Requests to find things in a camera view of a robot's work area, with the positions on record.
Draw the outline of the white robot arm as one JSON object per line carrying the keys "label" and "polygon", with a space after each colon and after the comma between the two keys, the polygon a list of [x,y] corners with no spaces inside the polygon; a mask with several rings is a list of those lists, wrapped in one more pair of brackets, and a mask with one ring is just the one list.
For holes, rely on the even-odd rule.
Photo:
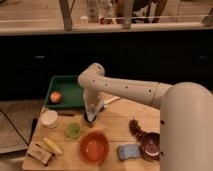
{"label": "white robot arm", "polygon": [[213,93],[206,87],[110,78],[99,63],[85,69],[78,84],[89,119],[99,112],[90,101],[101,92],[160,111],[160,171],[213,171]]}

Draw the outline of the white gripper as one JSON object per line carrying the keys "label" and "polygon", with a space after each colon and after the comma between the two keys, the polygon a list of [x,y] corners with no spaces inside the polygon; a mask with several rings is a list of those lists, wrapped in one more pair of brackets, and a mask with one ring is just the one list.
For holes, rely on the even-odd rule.
{"label": "white gripper", "polygon": [[101,110],[101,108],[103,107],[103,104],[104,104],[102,95],[98,91],[93,91],[93,90],[89,90],[89,89],[84,90],[83,100],[84,100],[85,103],[87,101],[99,101],[100,102],[100,110]]}

